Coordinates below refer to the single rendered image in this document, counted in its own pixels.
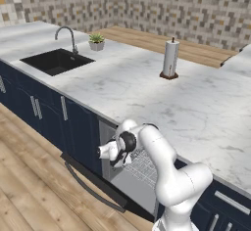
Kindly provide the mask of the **dishwasher door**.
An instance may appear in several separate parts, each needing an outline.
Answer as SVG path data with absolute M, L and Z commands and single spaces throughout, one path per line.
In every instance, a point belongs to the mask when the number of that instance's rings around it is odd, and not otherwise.
M 142 217 L 150 222 L 154 221 L 154 215 L 141 207 L 135 200 L 132 200 L 121 190 L 117 189 L 110 182 L 107 182 L 100 175 L 95 172 L 90 171 L 81 163 L 77 162 L 70 155 L 63 153 L 61 158 L 67 162 L 72 169 L 75 169 L 88 180 L 90 180 L 95 186 L 97 186 L 103 193 L 109 196 L 113 201 L 112 203 L 118 205 L 125 209 L 125 211 L 130 211 L 137 216 Z

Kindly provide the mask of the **paper towel roll on stand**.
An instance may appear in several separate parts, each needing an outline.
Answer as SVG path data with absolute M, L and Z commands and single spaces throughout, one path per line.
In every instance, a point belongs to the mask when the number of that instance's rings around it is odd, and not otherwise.
M 174 79 L 178 77 L 178 74 L 176 73 L 178 46 L 179 42 L 175 41 L 174 38 L 166 42 L 164 65 L 163 70 L 160 73 L 160 76 L 165 79 Z

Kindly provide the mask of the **black sink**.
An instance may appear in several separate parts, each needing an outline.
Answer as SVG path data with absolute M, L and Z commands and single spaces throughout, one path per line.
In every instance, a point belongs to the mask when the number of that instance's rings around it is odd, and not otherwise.
M 22 62 L 51 76 L 55 76 L 71 69 L 76 69 L 84 65 L 93 63 L 93 60 L 60 48 L 31 57 L 23 58 Z

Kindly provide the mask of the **grey curved tap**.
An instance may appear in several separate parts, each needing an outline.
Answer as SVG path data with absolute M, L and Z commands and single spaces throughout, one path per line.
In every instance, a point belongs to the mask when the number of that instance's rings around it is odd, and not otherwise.
M 77 54 L 78 54 L 78 49 L 77 49 L 77 46 L 75 45 L 75 36 L 74 36 L 73 30 L 72 30 L 70 27 L 68 27 L 68 26 L 66 26 L 66 25 L 60 26 L 60 27 L 56 30 L 56 32 L 55 32 L 55 40 L 58 40 L 58 34 L 59 34 L 59 32 L 60 32 L 62 29 L 67 29 L 67 30 L 70 32 L 71 38 L 72 38 L 73 53 L 74 53 L 75 55 L 77 55 Z

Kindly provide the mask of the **green plant in white pot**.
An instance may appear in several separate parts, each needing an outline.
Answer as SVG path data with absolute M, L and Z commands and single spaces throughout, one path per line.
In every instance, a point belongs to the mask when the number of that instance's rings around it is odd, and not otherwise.
M 93 51 L 101 51 L 104 48 L 105 38 L 100 33 L 89 35 L 89 45 Z

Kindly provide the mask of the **navy drawer front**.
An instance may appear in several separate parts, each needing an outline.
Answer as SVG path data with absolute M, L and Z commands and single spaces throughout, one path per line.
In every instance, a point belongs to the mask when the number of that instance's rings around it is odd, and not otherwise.
M 217 208 L 225 216 L 232 218 L 233 220 L 237 221 L 243 226 L 251 228 L 251 213 L 249 215 L 246 215 L 237 208 L 234 208 L 228 203 L 217 198 L 214 195 L 216 191 L 220 191 L 221 193 L 225 194 L 226 196 L 234 199 L 235 201 L 239 202 L 240 204 L 250 209 L 251 209 L 251 200 L 216 180 L 214 180 L 209 187 L 209 193 L 208 193 L 208 197 L 210 199 L 209 203 L 213 207 Z

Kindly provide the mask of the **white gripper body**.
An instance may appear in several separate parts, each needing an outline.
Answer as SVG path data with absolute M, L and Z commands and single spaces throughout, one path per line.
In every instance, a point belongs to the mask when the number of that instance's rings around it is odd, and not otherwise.
M 100 159 L 108 159 L 112 167 L 123 167 L 131 163 L 124 141 L 110 140 L 107 144 L 99 146 L 98 156 Z

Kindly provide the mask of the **navy cupboard door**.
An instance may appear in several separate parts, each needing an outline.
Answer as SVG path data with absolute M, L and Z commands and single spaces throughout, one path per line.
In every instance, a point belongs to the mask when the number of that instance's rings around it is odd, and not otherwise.
M 0 61 L 0 75 L 2 76 L 6 93 L 2 92 L 2 102 L 3 104 L 13 113 L 16 111 L 16 91 L 13 84 L 13 80 L 8 74 L 7 65 Z
M 100 144 L 99 124 L 96 115 L 85 107 L 65 97 L 68 120 L 68 154 L 98 175 L 102 174 L 101 160 L 96 149 Z
M 10 80 L 10 96 L 13 112 L 30 127 L 37 127 L 37 117 L 34 114 L 30 95 L 14 79 Z
M 35 99 L 39 100 L 42 112 L 42 119 L 40 119 L 42 135 L 54 146 L 63 151 L 65 149 L 65 138 L 62 128 L 62 114 L 53 105 L 51 94 L 48 91 L 37 92 Z

